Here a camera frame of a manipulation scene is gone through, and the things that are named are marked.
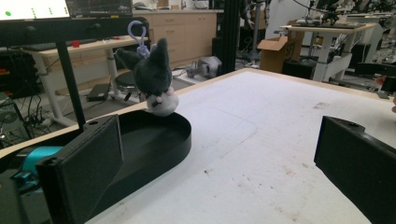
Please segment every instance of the plush toy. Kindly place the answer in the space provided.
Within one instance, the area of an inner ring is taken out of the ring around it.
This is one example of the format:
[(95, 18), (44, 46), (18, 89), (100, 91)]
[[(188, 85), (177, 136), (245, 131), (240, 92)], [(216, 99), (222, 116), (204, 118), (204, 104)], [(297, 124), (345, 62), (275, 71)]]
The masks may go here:
[(160, 39), (151, 47), (151, 52), (144, 49), (146, 57), (125, 49), (115, 52), (125, 67), (134, 71), (134, 84), (146, 100), (148, 112), (156, 116), (172, 114), (178, 105), (178, 97), (172, 88), (172, 71), (169, 67), (169, 56), (166, 39)]

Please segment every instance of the plush toy ear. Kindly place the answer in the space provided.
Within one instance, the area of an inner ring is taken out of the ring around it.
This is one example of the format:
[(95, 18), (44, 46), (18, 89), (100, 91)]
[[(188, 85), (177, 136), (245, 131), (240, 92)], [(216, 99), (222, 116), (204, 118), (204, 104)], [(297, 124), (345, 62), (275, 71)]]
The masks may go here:
[(169, 66), (168, 43), (165, 38), (158, 41), (156, 48), (150, 53), (148, 59), (159, 66)]
[(142, 60), (137, 53), (125, 49), (117, 49), (114, 55), (129, 70), (134, 70), (134, 66)]

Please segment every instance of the keyboard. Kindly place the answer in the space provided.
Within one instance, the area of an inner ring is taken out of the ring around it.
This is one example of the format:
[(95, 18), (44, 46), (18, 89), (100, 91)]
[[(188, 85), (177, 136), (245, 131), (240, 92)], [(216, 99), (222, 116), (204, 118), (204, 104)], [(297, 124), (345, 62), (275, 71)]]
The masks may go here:
[(365, 26), (365, 24), (334, 24), (334, 25), (329, 25), (329, 24), (307, 24), (307, 23), (301, 23), (301, 24), (293, 24), (292, 26), (295, 27), (315, 27), (315, 28), (330, 28), (330, 29), (356, 29), (360, 28), (362, 26)]
[[(97, 39), (82, 39), (79, 40), (79, 44), (89, 44), (96, 42)], [(66, 41), (66, 46), (70, 47), (72, 46), (72, 41)], [(34, 45), (22, 45), (20, 48), (26, 49), (26, 50), (31, 50), (31, 51), (43, 51), (43, 50), (49, 50), (49, 49), (56, 49), (56, 44), (55, 43), (44, 43), (44, 44), (34, 44)]]

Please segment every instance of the desk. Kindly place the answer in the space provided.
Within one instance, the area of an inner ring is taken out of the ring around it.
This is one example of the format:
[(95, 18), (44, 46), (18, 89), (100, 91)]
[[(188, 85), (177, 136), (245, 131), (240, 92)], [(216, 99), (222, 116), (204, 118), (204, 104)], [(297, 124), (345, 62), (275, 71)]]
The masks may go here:
[[(358, 32), (367, 31), (375, 27), (375, 23), (367, 23), (365, 26), (355, 29), (338, 29), (338, 28), (320, 28), (320, 27), (299, 27), (299, 26), (281, 26), (281, 28), (288, 31), (296, 32), (313, 32), (320, 33), (323, 36), (323, 44), (318, 57), (318, 63), (315, 69), (313, 80), (315, 81), (329, 81), (329, 77), (337, 74), (336, 79), (342, 79), (344, 71), (349, 66), (352, 54), (350, 53), (355, 44), (355, 37)], [(339, 36), (346, 35), (346, 44), (342, 53), (342, 58), (334, 60), (332, 63), (327, 63), (329, 57), (332, 39)]]
[(324, 115), (395, 147), (391, 100), (248, 68), (177, 94), (192, 126), (188, 157), (88, 223), (369, 223), (313, 159)]
[[(117, 77), (118, 73), (117, 73), (117, 67), (116, 67), (116, 63), (115, 63), (115, 59), (114, 59), (114, 55), (113, 55), (113, 49), (128, 46), (128, 45), (133, 45), (133, 44), (136, 44), (136, 41), (133, 40), (131, 37), (126, 36), (125, 38), (122, 38), (120, 40), (110, 39), (107, 41), (97, 41), (95, 43), (80, 45), (79, 48), (69, 47), (67, 49), (68, 49), (69, 55), (103, 49), (107, 55), (108, 73), (111, 75), (112, 81), (113, 81), (113, 85), (112, 85), (113, 90), (111, 92), (111, 95), (113, 97), (123, 99), (123, 96), (121, 96), (120, 91), (117, 89), (117, 84), (114, 82), (114, 79)], [(65, 126), (70, 126), (70, 125), (76, 124), (73, 120), (67, 119), (63, 116), (62, 110), (57, 103), (55, 91), (52, 88), (52, 85), (49, 80), (50, 73), (47, 70), (46, 65), (44, 64), (44, 59), (46, 57), (57, 56), (58, 50), (57, 49), (50, 49), (50, 50), (44, 50), (44, 51), (29, 51), (28, 50), (26, 52), (31, 54), (33, 56), (33, 58), (35, 59), (35, 66), (37, 68), (37, 72), (40, 75), (40, 79), (43, 83), (43, 88), (49, 98), (49, 105), (50, 105), (50, 108), (53, 113), (53, 120), (58, 123), (61, 123), (62, 125), (65, 125)]]

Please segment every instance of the floor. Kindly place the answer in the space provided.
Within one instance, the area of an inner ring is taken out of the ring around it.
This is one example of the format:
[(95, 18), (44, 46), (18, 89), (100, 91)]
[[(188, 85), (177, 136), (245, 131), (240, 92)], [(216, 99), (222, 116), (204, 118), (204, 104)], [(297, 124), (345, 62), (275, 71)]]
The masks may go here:
[[(244, 67), (257, 68), (258, 65), (259, 63), (257, 61), (249, 62), (246, 60), (237, 59), (235, 70)], [(373, 87), (375, 87), (374, 81), (365, 77), (345, 75), (344, 81), (345, 83), (339, 84), (348, 88), (354, 88), (362, 91), (372, 91), (374, 89)], [(79, 92), (79, 100), (83, 108), (85, 120), (94, 119), (107, 113), (122, 109), (125, 106), (131, 105), (131, 103), (125, 103), (122, 100), (115, 100), (111, 97), (108, 97), (105, 101), (88, 102), (86, 96), (89, 92), (90, 90)], [(70, 96), (68, 94), (57, 95), (57, 99), (64, 116), (72, 120), (77, 120)], [(40, 93), (32, 97), (16, 99), (14, 102), (21, 111), (21, 115), (24, 120), (28, 123), (28, 130), (32, 137), (38, 137), (40, 135), (64, 128), (63, 125), (53, 122), (52, 119), (50, 119), (50, 105), (45, 93)], [(4, 147), (9, 147), (15, 143), (24, 141), (23, 139), (17, 140), (8, 141), (6, 135), (6, 138), (2, 139), (1, 141), (3, 142)]]

